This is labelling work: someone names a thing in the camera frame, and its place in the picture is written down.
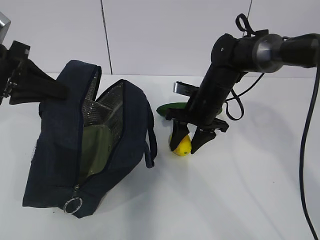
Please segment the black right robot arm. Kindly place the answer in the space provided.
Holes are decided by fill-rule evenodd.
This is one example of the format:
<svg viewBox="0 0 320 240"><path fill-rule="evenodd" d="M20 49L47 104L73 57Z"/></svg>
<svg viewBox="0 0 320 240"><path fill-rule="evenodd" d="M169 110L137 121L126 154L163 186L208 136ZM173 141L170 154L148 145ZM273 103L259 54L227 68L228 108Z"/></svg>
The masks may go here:
<svg viewBox="0 0 320 240"><path fill-rule="evenodd" d="M315 68L320 64L320 36L316 33L284 39L278 34L235 38L222 35L211 51L210 66L200 84L193 86L177 81L173 91L188 96L184 108L169 108L166 120L173 121L169 147L174 151L189 134L188 124L196 126L191 141L194 154L216 137L216 130L225 133L229 125L217 118L218 112L233 87L251 72L274 73L283 66Z"/></svg>

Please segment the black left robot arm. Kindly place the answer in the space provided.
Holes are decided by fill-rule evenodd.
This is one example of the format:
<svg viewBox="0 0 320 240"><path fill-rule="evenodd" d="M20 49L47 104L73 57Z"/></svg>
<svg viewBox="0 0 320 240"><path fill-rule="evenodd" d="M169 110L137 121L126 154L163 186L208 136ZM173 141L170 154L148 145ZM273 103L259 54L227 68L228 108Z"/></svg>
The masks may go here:
<svg viewBox="0 0 320 240"><path fill-rule="evenodd" d="M9 98L10 105L67 99L69 88L30 60L29 51L29 45L18 41L9 49L0 46L0 99Z"/></svg>

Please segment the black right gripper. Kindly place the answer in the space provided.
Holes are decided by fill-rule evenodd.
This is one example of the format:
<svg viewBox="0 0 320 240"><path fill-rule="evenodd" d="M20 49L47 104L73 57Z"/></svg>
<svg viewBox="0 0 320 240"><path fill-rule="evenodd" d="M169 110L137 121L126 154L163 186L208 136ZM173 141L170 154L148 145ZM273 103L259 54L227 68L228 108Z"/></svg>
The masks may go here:
<svg viewBox="0 0 320 240"><path fill-rule="evenodd" d="M225 120L217 118L222 113L222 105L202 104L191 97L188 102L172 102L164 105L164 117L173 120L173 131L169 142L174 151L180 142L189 134L188 124L197 126L191 140L191 154L194 154L207 142L216 137L215 130L225 133L229 125Z"/></svg>

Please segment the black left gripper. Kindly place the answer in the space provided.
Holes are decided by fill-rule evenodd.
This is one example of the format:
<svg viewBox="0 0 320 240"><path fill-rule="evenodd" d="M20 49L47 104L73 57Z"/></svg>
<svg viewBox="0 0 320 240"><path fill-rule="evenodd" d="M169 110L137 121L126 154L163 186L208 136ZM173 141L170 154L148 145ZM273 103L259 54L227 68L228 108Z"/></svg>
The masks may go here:
<svg viewBox="0 0 320 240"><path fill-rule="evenodd" d="M15 40L9 49L0 45L0 98L10 96L10 105L39 103L45 98L67 98L69 88L28 59L30 48Z"/></svg>

